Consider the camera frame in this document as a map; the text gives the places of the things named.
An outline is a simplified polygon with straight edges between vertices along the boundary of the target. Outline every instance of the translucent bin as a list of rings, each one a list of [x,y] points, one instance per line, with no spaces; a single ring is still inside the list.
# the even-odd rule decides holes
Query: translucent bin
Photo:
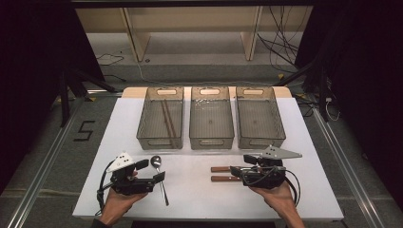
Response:
[[[272,87],[237,87],[240,149],[280,147],[285,132]]]
[[[234,135],[228,87],[192,87],[192,149],[231,149]]]
[[[142,149],[181,149],[183,110],[183,87],[149,87],[137,130]]]

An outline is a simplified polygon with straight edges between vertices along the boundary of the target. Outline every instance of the metal spoon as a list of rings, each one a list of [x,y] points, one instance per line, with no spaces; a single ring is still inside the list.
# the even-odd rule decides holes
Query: metal spoon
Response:
[[[150,162],[151,162],[151,165],[155,169],[157,169],[157,172],[160,173],[160,166],[161,166],[161,163],[162,163],[161,157],[157,156],[157,155],[153,156],[151,158]],[[163,187],[163,182],[162,181],[160,182],[160,185],[161,185],[161,190],[163,191],[163,199],[165,200],[165,204],[169,205],[168,197],[166,196],[165,188]]]

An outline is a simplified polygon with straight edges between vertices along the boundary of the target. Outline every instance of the hand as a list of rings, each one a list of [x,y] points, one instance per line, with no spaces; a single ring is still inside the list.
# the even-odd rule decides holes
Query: hand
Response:
[[[102,215],[99,219],[103,224],[112,226],[132,207],[133,203],[141,200],[147,195],[147,193],[134,194],[131,196],[125,196],[118,194],[112,188],[109,188],[107,194],[106,204],[102,211]]]
[[[264,201],[272,207],[278,215],[285,220],[288,227],[304,227],[291,195],[287,181],[273,189],[249,187],[263,196]]]

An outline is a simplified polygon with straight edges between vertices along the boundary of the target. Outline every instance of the wooden handle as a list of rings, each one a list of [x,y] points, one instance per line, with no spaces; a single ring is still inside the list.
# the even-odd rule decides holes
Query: wooden handle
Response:
[[[218,173],[218,172],[229,172],[231,169],[229,166],[217,166],[217,167],[211,167],[211,172],[212,173]]]
[[[211,176],[211,181],[240,181],[240,178],[234,176]]]

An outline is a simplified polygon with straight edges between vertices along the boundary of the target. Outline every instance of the white table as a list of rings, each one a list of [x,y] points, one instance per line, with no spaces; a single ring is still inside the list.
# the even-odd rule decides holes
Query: white table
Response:
[[[77,202],[73,216],[95,218],[99,210],[96,191],[107,164],[123,151],[135,162],[160,155],[165,171],[164,186],[169,199],[165,206],[160,186],[147,197],[136,202],[125,217],[147,220],[273,220],[279,219],[263,198],[238,182],[212,182],[211,166],[242,165],[243,154],[248,150],[238,149],[237,128],[231,150],[192,150],[190,148],[189,116],[190,97],[185,92],[183,119],[183,148],[169,151],[143,151],[136,139],[137,127],[142,114],[144,99],[120,98],[115,104],[109,124],[102,139],[94,163]],[[235,103],[232,99],[234,126]],[[335,194],[326,178],[297,102],[293,98],[278,98],[278,109],[282,118],[286,140],[281,148],[302,154],[302,158],[283,160],[284,166],[294,172],[300,182],[301,196],[297,207],[305,220],[341,220],[343,215]],[[149,165],[139,171],[139,178],[150,178],[156,170]],[[287,177],[297,186],[292,175]],[[110,174],[106,175],[108,183]]]

